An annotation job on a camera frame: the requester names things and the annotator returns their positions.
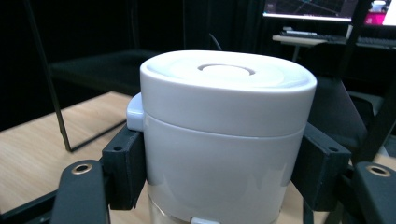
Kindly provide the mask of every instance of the desk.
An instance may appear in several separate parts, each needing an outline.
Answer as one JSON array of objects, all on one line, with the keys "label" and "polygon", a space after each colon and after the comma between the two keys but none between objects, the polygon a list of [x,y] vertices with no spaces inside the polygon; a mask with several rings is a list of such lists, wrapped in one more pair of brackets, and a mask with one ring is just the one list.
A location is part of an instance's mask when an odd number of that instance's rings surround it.
[{"label": "desk", "polygon": [[274,41],[279,41],[284,45],[292,45],[294,46],[294,52],[292,61],[296,62],[298,53],[300,51],[300,47],[312,47],[316,44],[327,42],[323,39],[312,39],[312,38],[300,38],[300,37],[291,37],[291,36],[283,36],[283,35],[273,35]]},{"label": "desk", "polygon": [[[69,137],[81,142],[125,119],[129,96],[110,92],[65,109],[64,120]],[[65,167],[75,161],[101,157],[102,149],[118,132],[108,133],[79,151],[70,154],[64,149],[54,114],[35,119],[0,132],[0,211],[30,202],[58,188]],[[396,168],[396,162],[382,158]],[[303,223],[302,198],[290,184],[278,223]],[[110,211],[112,223],[149,223],[146,188],[133,211]],[[324,213],[315,213],[316,223]]]}]

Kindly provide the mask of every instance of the wooden tabletop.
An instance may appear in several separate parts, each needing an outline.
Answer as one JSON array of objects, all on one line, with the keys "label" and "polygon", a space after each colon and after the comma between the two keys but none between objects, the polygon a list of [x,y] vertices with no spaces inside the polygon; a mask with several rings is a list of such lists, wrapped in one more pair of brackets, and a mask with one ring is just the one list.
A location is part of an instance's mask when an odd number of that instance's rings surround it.
[{"label": "wooden tabletop", "polygon": [[[71,145],[75,146],[107,128],[125,120],[131,97],[106,93],[87,102],[63,110]],[[118,132],[112,131],[84,148],[69,153],[54,114],[35,119],[0,132],[0,211],[28,203],[58,188],[64,168],[82,160],[99,160],[102,149]],[[394,159],[382,158],[396,169]],[[303,223],[303,199],[290,184],[277,223]],[[110,211],[112,223],[149,223],[149,201],[146,189],[133,211]],[[326,214],[315,213],[316,223]]]}]

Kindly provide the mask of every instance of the circular lid recess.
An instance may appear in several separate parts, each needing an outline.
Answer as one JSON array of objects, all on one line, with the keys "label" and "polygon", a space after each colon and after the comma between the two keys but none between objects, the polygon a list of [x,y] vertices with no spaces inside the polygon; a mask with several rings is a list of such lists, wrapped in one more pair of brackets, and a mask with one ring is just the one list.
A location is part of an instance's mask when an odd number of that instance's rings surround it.
[{"label": "circular lid recess", "polygon": [[145,113],[183,128],[238,136],[301,130],[316,84],[296,63],[246,53],[183,50],[141,66]]}]

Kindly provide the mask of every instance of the keyboard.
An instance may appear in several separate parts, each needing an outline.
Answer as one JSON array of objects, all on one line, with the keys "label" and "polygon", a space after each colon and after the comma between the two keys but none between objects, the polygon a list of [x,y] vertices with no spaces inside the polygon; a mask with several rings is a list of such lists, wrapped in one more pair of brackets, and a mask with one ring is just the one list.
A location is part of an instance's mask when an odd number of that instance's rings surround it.
[{"label": "keyboard", "polygon": [[308,38],[308,39],[322,39],[322,40],[326,40],[326,41],[330,41],[330,42],[346,41],[346,38],[341,35],[318,35],[316,33],[308,33],[308,32],[296,32],[296,33],[280,32],[279,35],[289,36],[289,37]]},{"label": "keyboard", "polygon": [[396,39],[382,39],[371,37],[359,37],[358,44],[363,45],[377,45],[383,47],[396,47]]}]

